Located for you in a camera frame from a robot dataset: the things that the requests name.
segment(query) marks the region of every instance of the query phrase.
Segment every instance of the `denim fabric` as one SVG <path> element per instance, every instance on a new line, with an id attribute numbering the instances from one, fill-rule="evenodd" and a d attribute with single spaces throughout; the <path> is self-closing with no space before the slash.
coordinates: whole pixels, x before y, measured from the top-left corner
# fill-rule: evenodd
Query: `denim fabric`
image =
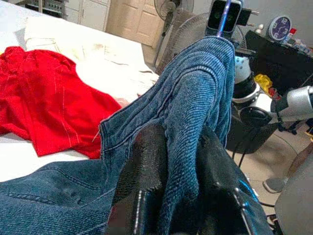
<path id="1" fill-rule="evenodd" d="M 157 83 L 100 124 L 101 158 L 50 163 L 0 183 L 0 234 L 103 234 L 119 173 L 141 128 L 165 129 L 169 172 L 158 233 L 193 233 L 201 216 L 195 155 L 209 126 L 225 144 L 230 127 L 234 49 L 206 37 L 185 49 Z"/>

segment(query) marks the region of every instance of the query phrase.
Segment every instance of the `white fabric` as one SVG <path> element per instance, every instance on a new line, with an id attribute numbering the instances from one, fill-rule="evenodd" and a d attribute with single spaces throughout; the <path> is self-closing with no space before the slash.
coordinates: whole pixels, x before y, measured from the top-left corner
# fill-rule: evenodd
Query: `white fabric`
<path id="1" fill-rule="evenodd" d="M 108 35 L 51 17 L 27 18 L 25 29 L 27 50 L 65 55 L 76 63 L 82 81 L 126 106 L 152 87 L 158 75 L 144 64 L 139 43 Z"/>

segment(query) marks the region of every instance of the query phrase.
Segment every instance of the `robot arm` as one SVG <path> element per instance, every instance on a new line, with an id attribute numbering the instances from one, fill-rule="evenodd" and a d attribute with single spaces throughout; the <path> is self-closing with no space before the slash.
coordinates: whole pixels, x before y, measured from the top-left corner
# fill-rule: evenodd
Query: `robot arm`
<path id="1" fill-rule="evenodd" d="M 236 56 L 235 71 L 233 104 L 244 124 L 260 127 L 313 118 L 313 87 L 292 90 L 275 101 L 254 82 L 249 58 Z"/>

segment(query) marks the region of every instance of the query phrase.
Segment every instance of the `wall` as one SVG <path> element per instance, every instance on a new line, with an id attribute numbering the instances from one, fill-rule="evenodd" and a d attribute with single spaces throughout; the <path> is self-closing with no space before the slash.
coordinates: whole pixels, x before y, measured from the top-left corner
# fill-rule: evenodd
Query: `wall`
<path id="1" fill-rule="evenodd" d="M 211 2 L 212 0 L 195 0 L 194 13 L 208 12 Z M 313 47 L 313 0 L 245 0 L 245 8 L 260 12 L 259 16 L 251 15 L 249 23 L 264 24 L 264 35 L 276 16 L 289 16 L 292 27 L 298 30 L 296 38 Z M 250 29 L 254 30 L 255 28 L 244 27 L 245 32 Z"/>

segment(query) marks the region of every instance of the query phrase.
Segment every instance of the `clock face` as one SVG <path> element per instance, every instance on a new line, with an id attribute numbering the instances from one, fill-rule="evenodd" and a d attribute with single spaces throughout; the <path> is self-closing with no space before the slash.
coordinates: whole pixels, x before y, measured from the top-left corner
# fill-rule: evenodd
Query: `clock face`
<path id="1" fill-rule="evenodd" d="M 269 35 L 272 39 L 280 41 L 288 35 L 290 29 L 291 20 L 287 16 L 277 17 L 269 27 Z"/>

